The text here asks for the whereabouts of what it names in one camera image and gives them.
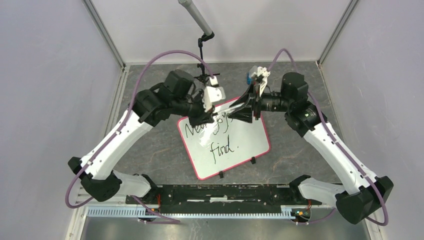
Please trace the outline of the whiteboard with pink frame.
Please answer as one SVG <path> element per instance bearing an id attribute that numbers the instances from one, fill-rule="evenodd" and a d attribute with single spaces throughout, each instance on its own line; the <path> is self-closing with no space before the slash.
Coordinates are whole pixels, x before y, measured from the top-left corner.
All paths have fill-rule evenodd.
<path id="1" fill-rule="evenodd" d="M 235 98 L 219 104 L 213 123 L 191 126 L 187 117 L 177 129 L 199 180 L 219 175 L 243 163 L 267 154 L 271 143 L 263 119 L 246 123 L 231 119 L 225 111 Z"/>

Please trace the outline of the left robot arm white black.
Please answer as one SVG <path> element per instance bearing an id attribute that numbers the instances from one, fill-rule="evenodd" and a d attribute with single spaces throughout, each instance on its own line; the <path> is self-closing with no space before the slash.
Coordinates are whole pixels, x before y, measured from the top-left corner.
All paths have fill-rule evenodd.
<path id="1" fill-rule="evenodd" d="M 91 198 L 104 202 L 116 194 L 133 195 L 145 204 L 153 203 L 157 190 L 147 175 L 124 174 L 114 167 L 137 140 L 171 115 L 188 117 L 192 126 L 212 123 L 213 102 L 220 101 L 223 94 L 216 76 L 209 82 L 210 86 L 191 96 L 195 78 L 177 69 L 170 71 L 164 82 L 139 91 L 116 126 L 90 153 L 68 161 Z"/>

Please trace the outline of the black white marker pen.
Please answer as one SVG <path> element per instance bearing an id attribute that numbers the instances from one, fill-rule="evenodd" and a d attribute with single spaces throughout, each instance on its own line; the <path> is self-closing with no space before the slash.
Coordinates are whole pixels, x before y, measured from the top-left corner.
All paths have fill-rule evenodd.
<path id="1" fill-rule="evenodd" d="M 216 114 L 219 114 L 219 113 L 222 113 L 222 112 L 232 112 L 232 111 L 234 111 L 235 109 L 237 109 L 237 108 L 239 108 L 239 107 L 242 107 L 243 106 L 243 103 L 239 103 L 239 104 L 236 104 L 236 105 L 233 105 L 233 106 L 230 106 L 230 105 L 228 105 L 228 106 L 224 106 L 224 105 L 219 105 L 219 106 L 217 106 L 216 108 L 215 108 L 215 110 L 214 110 L 214 114 L 216 113 Z"/>

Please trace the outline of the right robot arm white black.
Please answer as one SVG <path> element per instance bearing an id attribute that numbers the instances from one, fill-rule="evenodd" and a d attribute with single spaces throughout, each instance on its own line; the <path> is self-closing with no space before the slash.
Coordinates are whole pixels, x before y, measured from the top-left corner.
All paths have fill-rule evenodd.
<path id="1" fill-rule="evenodd" d="M 333 184 L 302 175 L 290 182 L 289 199 L 295 204 L 314 200 L 331 206 L 351 224 L 368 220 L 388 225 L 386 202 L 394 187 L 392 180 L 377 176 L 340 139 L 302 74 L 285 73 L 280 91 L 269 93 L 265 92 L 267 80 L 267 73 L 247 74 L 248 88 L 232 104 L 229 117 L 252 123 L 262 112 L 284 113 L 290 128 L 319 152 L 341 181 Z M 372 219 L 378 210 L 382 211 L 382 221 Z"/>

